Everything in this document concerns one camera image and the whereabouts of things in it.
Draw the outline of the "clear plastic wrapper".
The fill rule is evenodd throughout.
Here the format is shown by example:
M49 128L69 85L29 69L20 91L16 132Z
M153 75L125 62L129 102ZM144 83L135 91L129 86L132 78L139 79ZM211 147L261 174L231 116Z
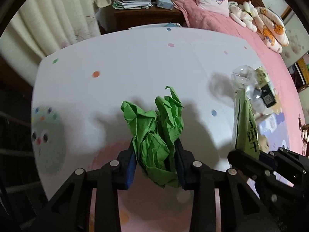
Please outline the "clear plastic wrapper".
M262 90L258 84L255 70L250 66L242 65L231 72L231 78L234 90L244 89L254 111L262 114L266 107L261 98Z

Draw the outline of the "light blue tissue box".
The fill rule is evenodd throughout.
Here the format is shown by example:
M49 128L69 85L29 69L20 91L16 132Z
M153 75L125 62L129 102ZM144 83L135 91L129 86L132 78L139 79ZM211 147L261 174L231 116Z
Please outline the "light blue tissue box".
M161 9L168 10L172 10L174 7L174 3L172 2L172 0L156 0L156 5Z

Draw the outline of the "green paper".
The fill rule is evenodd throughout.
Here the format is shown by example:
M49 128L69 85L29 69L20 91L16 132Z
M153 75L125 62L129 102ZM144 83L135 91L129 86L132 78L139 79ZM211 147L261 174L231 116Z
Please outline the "green paper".
M183 105L173 87L166 89L170 95L155 98L156 111L145 111L128 101L122 102L121 110L144 174L162 188L167 185L179 188L174 143L184 128Z

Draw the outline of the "dark green tea box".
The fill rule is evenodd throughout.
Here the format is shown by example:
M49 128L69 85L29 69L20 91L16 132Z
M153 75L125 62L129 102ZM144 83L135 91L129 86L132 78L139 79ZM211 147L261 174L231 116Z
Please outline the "dark green tea box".
M262 91L261 98L266 108L272 107L276 104L276 100L275 94L270 84L268 73L266 72L264 67L259 67L255 69L255 73L257 76L258 85Z

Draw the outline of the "green snack bag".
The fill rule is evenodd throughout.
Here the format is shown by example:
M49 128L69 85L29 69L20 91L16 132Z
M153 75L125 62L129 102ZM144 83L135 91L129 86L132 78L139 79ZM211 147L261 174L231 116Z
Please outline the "green snack bag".
M234 99L233 146L254 159L259 159L257 124L244 89L238 90Z

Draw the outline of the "bee plush toy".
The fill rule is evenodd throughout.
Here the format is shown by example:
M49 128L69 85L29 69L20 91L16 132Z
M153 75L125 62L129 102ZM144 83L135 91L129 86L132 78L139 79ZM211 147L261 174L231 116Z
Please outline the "bee plush toy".
M254 18L258 16L256 8L252 5L251 1L243 2L243 7L243 22L252 32L257 32L257 27L253 23Z

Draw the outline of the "rolled bear print quilt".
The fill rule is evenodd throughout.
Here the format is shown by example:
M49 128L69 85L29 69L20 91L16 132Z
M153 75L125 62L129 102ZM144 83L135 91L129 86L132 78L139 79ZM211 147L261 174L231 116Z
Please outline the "rolled bear print quilt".
M265 7L255 7L257 15L254 23L257 33L264 44L276 53L282 53L283 48L289 45L286 28L282 19L273 11Z

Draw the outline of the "wooden nightstand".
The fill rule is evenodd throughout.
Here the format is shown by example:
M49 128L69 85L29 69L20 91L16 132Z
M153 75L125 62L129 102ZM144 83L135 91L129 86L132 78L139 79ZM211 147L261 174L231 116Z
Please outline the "wooden nightstand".
M119 10L112 6L100 9L96 13L102 33L128 30L131 27L148 24L179 23L184 24L184 16L178 9L161 9L156 6L149 9Z

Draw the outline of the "small brown box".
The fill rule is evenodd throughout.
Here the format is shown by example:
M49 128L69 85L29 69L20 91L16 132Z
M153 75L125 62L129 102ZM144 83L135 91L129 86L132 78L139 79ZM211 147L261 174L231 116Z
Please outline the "small brown box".
M259 150L268 154L270 151L268 138L264 135L260 135L258 136L258 142L259 142Z

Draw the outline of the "white plush rabbit toy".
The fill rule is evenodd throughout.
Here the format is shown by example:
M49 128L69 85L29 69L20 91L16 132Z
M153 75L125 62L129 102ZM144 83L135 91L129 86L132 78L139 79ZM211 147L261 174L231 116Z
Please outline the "white plush rabbit toy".
M236 2L229 2L229 15L230 17L239 25L242 27L246 28L246 23L243 22L242 15L243 11L242 9L238 6Z

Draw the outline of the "cream curtain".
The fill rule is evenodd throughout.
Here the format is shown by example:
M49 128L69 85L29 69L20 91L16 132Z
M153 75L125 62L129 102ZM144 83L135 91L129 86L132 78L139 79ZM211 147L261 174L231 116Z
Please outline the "cream curtain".
M1 36L1 56L34 85L42 59L100 34L93 0L27 0Z

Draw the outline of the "pink bed blanket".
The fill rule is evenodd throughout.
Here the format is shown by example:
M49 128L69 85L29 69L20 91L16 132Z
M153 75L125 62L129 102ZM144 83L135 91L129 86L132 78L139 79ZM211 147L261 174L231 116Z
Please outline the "pink bed blanket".
M300 120L305 120L298 92L292 77L278 53L268 49L258 34L241 27L231 18L197 6L196 0L176 0L175 6L183 13L190 28L206 29L242 38L255 50L279 95L288 129L289 148L303 153Z

